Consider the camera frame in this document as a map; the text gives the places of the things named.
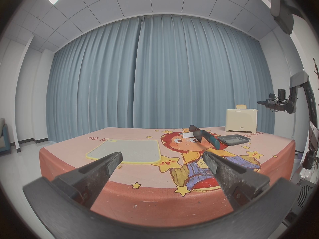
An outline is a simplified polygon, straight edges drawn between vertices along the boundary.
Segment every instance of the floor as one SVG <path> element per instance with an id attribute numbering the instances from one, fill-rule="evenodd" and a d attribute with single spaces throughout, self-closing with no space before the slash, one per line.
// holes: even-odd
<path id="1" fill-rule="evenodd" d="M 0 157 L 0 182 L 7 196 L 26 224 L 42 239 L 53 239 L 54 237 L 31 209 L 22 191 L 22 186 L 41 176 L 39 150 L 51 144 L 49 141 L 24 143 L 20 145 L 21 152 L 17 153 L 13 147 L 11 154 Z M 319 169 L 314 168 L 311 182 L 316 183 L 318 180 Z M 269 239 L 277 239 L 285 229 L 285 225 L 281 224 Z"/>

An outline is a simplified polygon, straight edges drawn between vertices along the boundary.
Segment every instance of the table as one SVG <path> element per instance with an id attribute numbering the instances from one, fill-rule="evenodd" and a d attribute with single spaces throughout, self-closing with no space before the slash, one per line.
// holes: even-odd
<path id="1" fill-rule="evenodd" d="M 212 148 L 205 139 L 182 138 L 184 129 L 105 128 L 40 150 L 42 176 L 59 174 L 92 162 L 86 153 L 107 139 L 157 140 L 157 164 L 121 164 L 115 169 L 91 210 L 106 217 L 145 226 L 173 227 L 208 221 L 232 212 L 228 200 L 201 155 L 207 150 L 270 177 L 290 179 L 294 140 L 267 133 L 226 132 L 208 127 L 213 135 L 241 134 L 249 143 Z"/>

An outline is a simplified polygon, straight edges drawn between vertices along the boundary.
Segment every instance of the curtain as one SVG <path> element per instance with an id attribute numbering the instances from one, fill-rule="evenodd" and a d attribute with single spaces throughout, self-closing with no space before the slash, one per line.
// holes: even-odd
<path id="1" fill-rule="evenodd" d="M 261 109 L 273 92 L 259 42 L 217 22 L 157 15 L 89 32 L 54 57 L 47 129 L 55 142 L 105 127 L 224 126 L 226 109 L 259 108 L 258 130 L 273 133 Z"/>
<path id="2" fill-rule="evenodd" d="M 55 54 L 46 101 L 49 140 L 133 127 L 140 22 L 131 18 L 100 27 Z"/>

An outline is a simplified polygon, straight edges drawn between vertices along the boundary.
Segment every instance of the knife handle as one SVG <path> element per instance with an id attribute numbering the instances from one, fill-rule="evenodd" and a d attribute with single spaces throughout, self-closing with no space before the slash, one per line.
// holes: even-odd
<path id="1" fill-rule="evenodd" d="M 219 141 L 213 137 L 210 133 L 208 133 L 206 130 L 202 130 L 202 136 L 209 141 L 217 150 L 220 148 Z"/>

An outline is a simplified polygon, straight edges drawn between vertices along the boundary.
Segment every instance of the toaster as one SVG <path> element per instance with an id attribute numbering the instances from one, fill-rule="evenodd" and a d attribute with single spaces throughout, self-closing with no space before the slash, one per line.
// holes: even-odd
<path id="1" fill-rule="evenodd" d="M 225 131 L 256 133 L 257 109 L 227 109 Z"/>

